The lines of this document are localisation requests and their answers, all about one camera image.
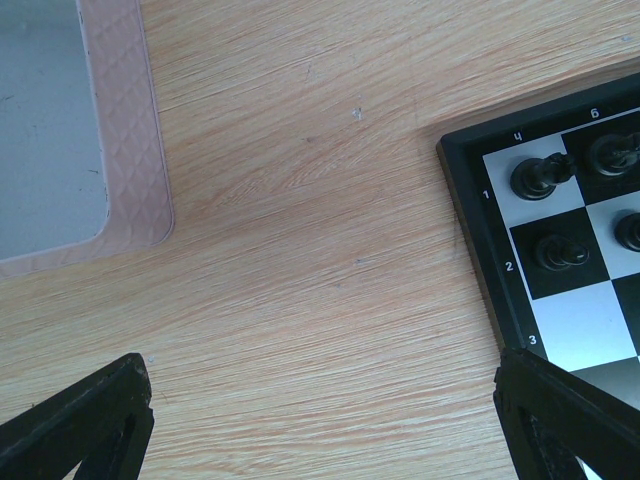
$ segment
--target pink tray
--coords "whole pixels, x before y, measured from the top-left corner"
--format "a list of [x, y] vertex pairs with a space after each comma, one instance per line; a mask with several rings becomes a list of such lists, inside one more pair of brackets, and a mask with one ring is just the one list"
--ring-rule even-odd
[[0, 278], [149, 247], [173, 208], [139, 4], [77, 0], [98, 123], [107, 216], [92, 238], [0, 260]]

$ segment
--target chess piece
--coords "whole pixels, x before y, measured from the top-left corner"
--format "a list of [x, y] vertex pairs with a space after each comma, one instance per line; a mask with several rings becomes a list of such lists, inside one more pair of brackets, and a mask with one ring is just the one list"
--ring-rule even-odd
[[589, 260], [589, 250], [562, 235], [552, 234], [536, 244], [534, 256], [539, 266], [557, 272], [585, 264]]
[[624, 175], [640, 162], [640, 133], [604, 135], [587, 152], [587, 164], [607, 177]]
[[576, 170], [571, 155], [558, 152], [545, 159], [530, 158], [511, 174], [511, 189], [524, 200], [542, 200], [551, 195], [557, 185], [568, 182]]
[[640, 252], [640, 213], [632, 213], [620, 220], [616, 225], [615, 235], [620, 245], [633, 252]]

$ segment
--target white square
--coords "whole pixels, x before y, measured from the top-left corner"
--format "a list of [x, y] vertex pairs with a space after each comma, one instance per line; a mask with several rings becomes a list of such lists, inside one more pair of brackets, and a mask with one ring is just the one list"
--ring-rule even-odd
[[546, 158], [557, 152], [567, 153], [560, 133], [505, 148], [483, 157], [502, 220], [507, 228], [584, 207], [575, 177], [558, 185], [556, 191], [544, 200], [523, 200], [511, 190], [511, 173], [521, 162], [529, 158]]
[[609, 281], [531, 302], [549, 361], [569, 372], [637, 355]]
[[640, 192], [587, 206], [587, 213], [611, 278], [640, 272], [640, 252], [624, 248], [614, 235], [618, 221], [636, 212], [640, 212]]

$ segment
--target black pawn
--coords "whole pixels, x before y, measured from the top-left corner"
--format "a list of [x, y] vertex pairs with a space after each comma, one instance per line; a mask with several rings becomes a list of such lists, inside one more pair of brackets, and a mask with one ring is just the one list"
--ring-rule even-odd
[[552, 234], [536, 244], [534, 256], [539, 266], [558, 272], [585, 264], [589, 260], [589, 250], [562, 235]]
[[511, 189], [524, 200], [542, 200], [554, 192], [556, 185], [568, 182], [576, 170], [571, 155], [554, 153], [545, 159], [530, 158], [511, 174]]
[[640, 213], [632, 213], [620, 220], [616, 225], [615, 235], [620, 245], [633, 252], [640, 252]]
[[607, 177], [624, 175], [640, 161], [640, 133], [629, 136], [605, 135], [587, 153], [592, 170]]

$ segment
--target black plastic object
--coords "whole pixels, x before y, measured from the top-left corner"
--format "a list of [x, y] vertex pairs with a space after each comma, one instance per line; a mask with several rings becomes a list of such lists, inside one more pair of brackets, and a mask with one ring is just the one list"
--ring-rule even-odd
[[542, 200], [551, 195], [557, 185], [568, 182], [576, 171], [571, 155], [558, 152], [545, 159], [530, 158], [511, 174], [511, 189], [525, 200]]
[[494, 403], [520, 480], [640, 478], [640, 412], [526, 350], [505, 349]]
[[624, 175], [640, 161], [640, 133], [598, 138], [587, 154], [589, 166], [601, 175]]
[[623, 247], [640, 252], [640, 213], [632, 213], [620, 220], [615, 235]]
[[589, 260], [589, 250], [562, 235], [552, 234], [536, 244], [534, 256], [542, 268], [562, 271], [574, 265], [584, 265]]
[[138, 478], [153, 429], [151, 385], [128, 354], [0, 426], [0, 478]]

